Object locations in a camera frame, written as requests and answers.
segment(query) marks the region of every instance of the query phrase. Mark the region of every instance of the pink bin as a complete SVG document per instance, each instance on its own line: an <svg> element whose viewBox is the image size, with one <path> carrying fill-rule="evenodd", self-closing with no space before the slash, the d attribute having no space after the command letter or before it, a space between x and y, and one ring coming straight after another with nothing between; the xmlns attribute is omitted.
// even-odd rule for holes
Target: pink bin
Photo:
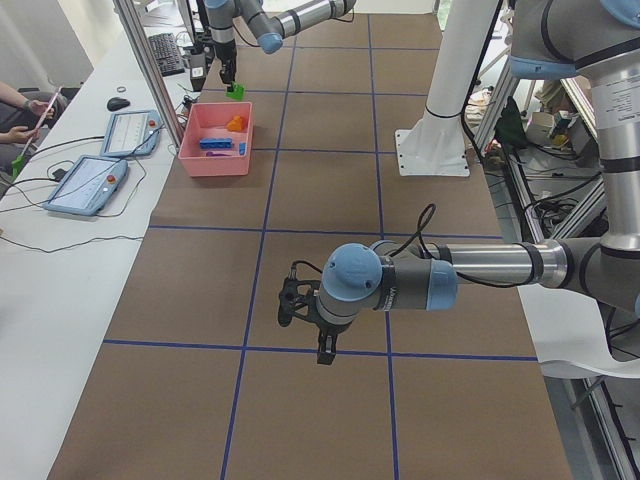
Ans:
<svg viewBox="0 0 640 480"><path fill-rule="evenodd" d="M227 123L236 115L247 121L242 132L227 130ZM231 138L233 146L230 149L202 150L200 140L203 138ZM178 158L191 177L246 175L249 173L252 138L251 102L196 103L189 113ZM244 155L240 155L241 143L246 144ZM220 156L207 156L207 152Z"/></svg>

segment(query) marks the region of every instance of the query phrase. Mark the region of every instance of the computer mouse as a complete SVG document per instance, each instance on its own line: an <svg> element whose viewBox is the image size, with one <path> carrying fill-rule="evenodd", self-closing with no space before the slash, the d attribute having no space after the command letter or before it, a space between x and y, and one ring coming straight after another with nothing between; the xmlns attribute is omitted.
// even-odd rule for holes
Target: computer mouse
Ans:
<svg viewBox="0 0 640 480"><path fill-rule="evenodd" d="M131 105L131 102L126 98L122 97L113 97L110 98L107 102L107 110L110 112L115 112L116 110L120 110L121 108L128 107Z"/></svg>

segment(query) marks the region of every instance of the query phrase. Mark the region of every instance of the brown table surface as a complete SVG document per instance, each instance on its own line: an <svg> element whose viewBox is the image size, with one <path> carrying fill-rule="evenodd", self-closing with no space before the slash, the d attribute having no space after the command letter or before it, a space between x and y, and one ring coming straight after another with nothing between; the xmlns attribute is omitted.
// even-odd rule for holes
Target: brown table surface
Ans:
<svg viewBox="0 0 640 480"><path fill-rule="evenodd" d="M571 478L515 290L362 312L331 367L276 322L292 260L403 241L427 203L430 241L501 241L479 166L398 174L440 41L431 15L356 15L239 47L251 171L174 163L50 479ZM216 70L201 101L225 99Z"/></svg>

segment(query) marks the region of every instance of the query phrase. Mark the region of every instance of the person's hand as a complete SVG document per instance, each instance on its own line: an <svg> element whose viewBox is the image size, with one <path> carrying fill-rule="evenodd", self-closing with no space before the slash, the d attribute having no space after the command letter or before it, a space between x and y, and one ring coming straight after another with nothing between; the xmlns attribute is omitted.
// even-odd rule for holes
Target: person's hand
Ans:
<svg viewBox="0 0 640 480"><path fill-rule="evenodd" d="M49 111L47 111L47 105L47 103L41 102L40 100L31 100L31 102L29 103L29 110L31 110L31 113L33 113L36 117L40 117L46 111L47 118L52 118L53 108L50 108Z"/></svg>
<svg viewBox="0 0 640 480"><path fill-rule="evenodd" d="M29 130L29 127L25 126L13 127L3 134L6 143L27 143L31 137L36 140L38 138L38 130Z"/></svg>

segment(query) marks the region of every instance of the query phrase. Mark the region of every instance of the person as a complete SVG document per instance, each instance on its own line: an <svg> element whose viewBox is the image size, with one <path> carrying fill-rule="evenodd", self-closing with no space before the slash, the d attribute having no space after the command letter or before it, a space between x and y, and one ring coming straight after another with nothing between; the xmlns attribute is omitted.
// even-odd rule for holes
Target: person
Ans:
<svg viewBox="0 0 640 480"><path fill-rule="evenodd" d="M30 138L36 139L35 126L47 110L52 93L25 92L0 81L0 172L11 175L11 163ZM53 127L67 107L67 99L59 95L45 124Z"/></svg>

